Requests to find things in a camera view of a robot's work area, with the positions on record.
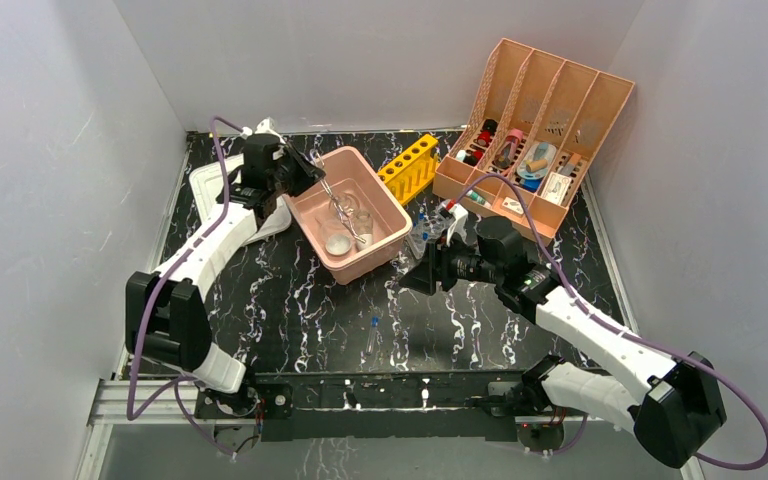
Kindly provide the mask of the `metal wire tongs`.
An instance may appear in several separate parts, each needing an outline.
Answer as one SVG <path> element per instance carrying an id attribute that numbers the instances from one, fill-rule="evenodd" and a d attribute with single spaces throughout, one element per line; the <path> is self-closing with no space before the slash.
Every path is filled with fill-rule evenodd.
<path id="1" fill-rule="evenodd" d="M 329 197 L 330 204 L 334 207 L 336 216 L 340 223 L 343 225 L 343 227 L 350 233 L 350 235 L 356 240 L 361 243 L 365 243 L 366 240 L 361 237 L 361 235 L 356 231 L 354 228 L 354 225 L 352 223 L 351 216 L 344 208 L 343 204 L 340 202 L 337 194 L 332 189 L 331 185 L 325 178 L 325 174 L 322 174 L 322 177 L 320 178 L 320 184 L 322 185 L 324 191 L 326 192 L 327 196 Z"/>

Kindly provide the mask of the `clear plastic funnel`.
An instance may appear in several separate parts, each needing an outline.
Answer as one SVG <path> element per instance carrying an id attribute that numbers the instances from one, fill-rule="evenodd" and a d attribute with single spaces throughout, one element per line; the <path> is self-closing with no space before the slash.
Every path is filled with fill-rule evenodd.
<path id="1" fill-rule="evenodd" d="M 317 219 L 320 242 L 326 244 L 334 235 L 343 235 L 345 228 L 339 219 L 325 216 Z"/>

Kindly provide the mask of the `pink plastic bin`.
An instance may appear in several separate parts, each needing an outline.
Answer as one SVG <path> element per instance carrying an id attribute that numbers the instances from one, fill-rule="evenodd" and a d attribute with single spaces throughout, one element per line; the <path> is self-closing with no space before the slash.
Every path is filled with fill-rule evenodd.
<path id="1" fill-rule="evenodd" d="M 320 160 L 324 181 L 285 202 L 322 265 L 347 285 L 396 258 L 412 220 L 356 148 Z"/>

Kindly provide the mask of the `clear glass bottle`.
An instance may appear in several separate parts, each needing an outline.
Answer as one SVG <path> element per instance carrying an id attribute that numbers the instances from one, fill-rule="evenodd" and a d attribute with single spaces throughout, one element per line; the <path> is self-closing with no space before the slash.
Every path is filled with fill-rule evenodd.
<path id="1" fill-rule="evenodd" d="M 365 250 L 371 247 L 374 241 L 374 221 L 371 213 L 366 210 L 357 210 L 353 217 L 353 228 L 357 234 L 357 248 Z"/>

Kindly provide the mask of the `blue cap tube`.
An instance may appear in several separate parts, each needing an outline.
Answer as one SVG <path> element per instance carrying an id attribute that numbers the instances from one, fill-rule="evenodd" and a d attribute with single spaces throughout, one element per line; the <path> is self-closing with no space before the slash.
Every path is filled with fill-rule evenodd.
<path id="1" fill-rule="evenodd" d="M 376 349 L 376 345 L 378 343 L 378 337 L 379 337 L 378 324 L 379 324 L 379 318 L 377 316 L 373 316 L 370 322 L 369 330 L 368 330 L 366 346 L 363 351 L 365 356 L 372 355 Z"/>

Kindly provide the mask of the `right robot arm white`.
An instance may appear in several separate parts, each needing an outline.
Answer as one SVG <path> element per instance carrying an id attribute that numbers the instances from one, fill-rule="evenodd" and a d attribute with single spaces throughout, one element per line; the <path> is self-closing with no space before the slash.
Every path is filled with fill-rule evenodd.
<path id="1" fill-rule="evenodd" d="M 660 463 L 681 468 L 725 423 L 727 415 L 717 381 L 697 369 L 707 359 L 691 353 L 679 360 L 641 345 L 640 337 L 621 334 L 597 309 L 579 306 L 560 276 L 530 259 L 526 240 L 505 217 L 488 217 L 477 227 L 477 241 L 445 233 L 426 243 L 424 253 L 399 281 L 403 288 L 433 295 L 460 280 L 493 286 L 513 313 L 568 342 L 602 368 L 581 369 L 547 355 L 504 394 L 490 394 L 480 405 L 489 410 L 550 413 L 567 407 L 609 421 L 634 435 Z"/>

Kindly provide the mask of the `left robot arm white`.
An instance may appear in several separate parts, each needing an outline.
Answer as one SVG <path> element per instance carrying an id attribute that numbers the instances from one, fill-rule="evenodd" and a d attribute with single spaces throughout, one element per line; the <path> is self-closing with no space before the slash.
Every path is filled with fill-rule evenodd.
<path id="1" fill-rule="evenodd" d="M 242 162 L 219 163 L 223 185 L 208 218 L 185 244 L 151 272 L 126 284 L 126 348 L 139 367 L 166 366 L 220 392 L 235 416 L 254 411 L 257 387 L 246 366 L 214 341 L 205 298 L 235 253 L 274 215 L 283 196 L 297 197 L 324 178 L 322 169 L 272 131 L 243 142 Z"/>

